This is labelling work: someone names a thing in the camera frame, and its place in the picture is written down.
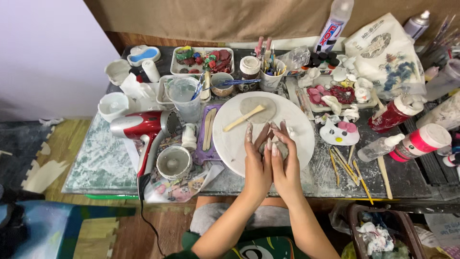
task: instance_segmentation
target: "round white board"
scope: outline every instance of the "round white board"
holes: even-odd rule
[[[236,174],[245,176],[244,135],[247,123],[240,123],[228,132],[222,129],[241,117],[240,103],[248,97],[268,97],[276,103],[276,114],[271,121],[278,126],[285,119],[286,125],[292,127],[296,136],[292,139],[297,144],[297,156],[300,161],[300,170],[304,169],[313,155],[315,136],[307,116],[290,100],[277,94],[267,92],[249,92],[239,94],[228,100],[219,109],[213,124],[213,140],[216,151],[222,161]],[[254,124],[253,141],[262,131],[264,124]]]

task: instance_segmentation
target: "pink bow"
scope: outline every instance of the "pink bow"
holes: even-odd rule
[[[339,127],[339,129],[346,130],[346,132],[350,133],[356,132],[357,130],[356,125],[354,125],[351,122],[341,121],[339,122],[339,124],[337,124],[337,126]]]

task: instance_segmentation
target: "brown paper backdrop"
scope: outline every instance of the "brown paper backdrop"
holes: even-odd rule
[[[207,42],[257,41],[319,35],[332,0],[84,0],[104,31]],[[417,44],[436,35],[446,15],[460,11],[459,0],[355,0],[341,36],[391,12],[404,24],[429,10],[430,27]],[[460,16],[451,28],[460,25]]]

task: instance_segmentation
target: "hand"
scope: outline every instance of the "hand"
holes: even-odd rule
[[[265,124],[258,138],[253,144],[253,124],[248,123],[246,136],[244,138],[244,149],[246,150],[246,178],[243,192],[250,193],[250,196],[260,199],[266,197],[271,183],[273,182],[271,170],[271,139],[268,136],[270,125]],[[264,149],[264,159],[259,153],[260,145],[267,140]]]
[[[281,142],[287,145],[289,155],[283,162],[281,152],[273,144],[271,149],[273,183],[283,201],[289,206],[291,201],[304,197],[304,193],[300,185],[300,165],[297,158],[297,147],[289,137],[285,121],[281,122],[280,127],[281,129],[275,123],[271,123],[271,130]]]

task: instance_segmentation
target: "power cord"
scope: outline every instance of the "power cord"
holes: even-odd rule
[[[147,221],[147,219],[144,218],[144,189],[145,189],[145,186],[147,186],[147,184],[150,182],[150,177],[151,177],[150,173],[138,177],[138,195],[139,195],[139,200],[141,202],[141,218],[145,223],[147,223],[150,226],[150,228],[155,233],[156,245],[158,246],[158,251],[160,251],[161,256],[166,257],[166,255],[163,253],[160,247],[160,235],[158,234],[158,231],[156,231],[156,228],[152,225],[152,223],[150,223],[149,221]]]

